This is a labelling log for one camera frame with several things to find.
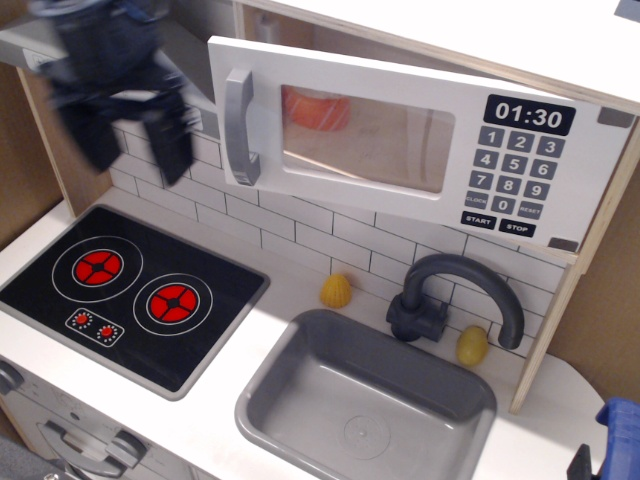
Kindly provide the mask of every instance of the black cooktop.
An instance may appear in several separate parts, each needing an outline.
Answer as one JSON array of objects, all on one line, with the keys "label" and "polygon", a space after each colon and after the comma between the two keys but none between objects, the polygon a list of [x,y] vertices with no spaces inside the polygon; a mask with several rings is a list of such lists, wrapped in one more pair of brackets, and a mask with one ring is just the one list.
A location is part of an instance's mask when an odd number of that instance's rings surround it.
[{"label": "black cooktop", "polygon": [[0,290],[0,308],[175,400],[268,286],[266,276],[94,207]]}]

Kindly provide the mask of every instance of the yellow toy fruit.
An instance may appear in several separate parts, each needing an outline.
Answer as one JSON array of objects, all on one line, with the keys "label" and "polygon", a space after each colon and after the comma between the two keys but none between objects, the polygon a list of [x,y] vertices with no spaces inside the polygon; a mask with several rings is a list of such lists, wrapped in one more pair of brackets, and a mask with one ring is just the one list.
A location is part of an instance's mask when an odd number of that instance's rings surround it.
[{"label": "yellow toy fruit", "polygon": [[329,275],[320,291],[320,301],[329,308],[342,308],[351,301],[351,285],[344,275]]},{"label": "yellow toy fruit", "polygon": [[456,357],[465,367],[480,364],[488,351],[487,332],[482,327],[471,326],[460,334],[456,345]]}]

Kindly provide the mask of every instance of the faucet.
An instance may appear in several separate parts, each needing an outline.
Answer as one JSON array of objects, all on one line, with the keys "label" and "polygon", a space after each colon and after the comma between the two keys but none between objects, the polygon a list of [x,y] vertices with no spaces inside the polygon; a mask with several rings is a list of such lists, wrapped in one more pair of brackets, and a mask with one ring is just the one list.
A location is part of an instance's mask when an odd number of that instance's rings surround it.
[{"label": "faucet", "polygon": [[487,266],[453,254],[430,255],[409,268],[402,293],[395,296],[387,311],[387,322],[397,339],[413,342],[426,337],[438,342],[442,338],[449,304],[443,302],[437,308],[422,295],[425,280],[437,273],[462,277],[487,292],[502,313],[498,342],[508,350],[520,345],[524,333],[524,312],[511,287]]}]

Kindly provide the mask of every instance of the oven handle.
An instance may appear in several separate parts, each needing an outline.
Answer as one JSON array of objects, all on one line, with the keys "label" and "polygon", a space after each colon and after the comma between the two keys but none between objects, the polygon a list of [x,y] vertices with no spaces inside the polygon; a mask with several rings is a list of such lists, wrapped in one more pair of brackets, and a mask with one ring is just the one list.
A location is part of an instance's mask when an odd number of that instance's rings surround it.
[{"label": "oven handle", "polygon": [[52,421],[38,424],[42,436],[53,451],[65,462],[83,472],[105,478],[121,478],[127,468],[135,467],[147,453],[146,447],[133,435],[120,431],[107,445],[109,454],[102,461],[92,460],[75,451],[64,441],[67,431]]},{"label": "oven handle", "polygon": [[253,186],[260,176],[260,155],[249,151],[247,133],[247,109],[253,99],[251,71],[234,68],[225,86],[224,143],[227,158],[236,181]]}]

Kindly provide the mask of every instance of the toy sink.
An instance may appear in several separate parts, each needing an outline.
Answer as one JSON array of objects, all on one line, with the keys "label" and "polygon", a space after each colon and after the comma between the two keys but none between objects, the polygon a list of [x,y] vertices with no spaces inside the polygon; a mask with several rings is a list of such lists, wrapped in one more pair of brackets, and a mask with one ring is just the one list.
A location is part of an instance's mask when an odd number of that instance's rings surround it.
[{"label": "toy sink", "polygon": [[327,310],[296,317],[236,404],[251,442],[322,479],[470,479],[495,418],[477,375]]}]

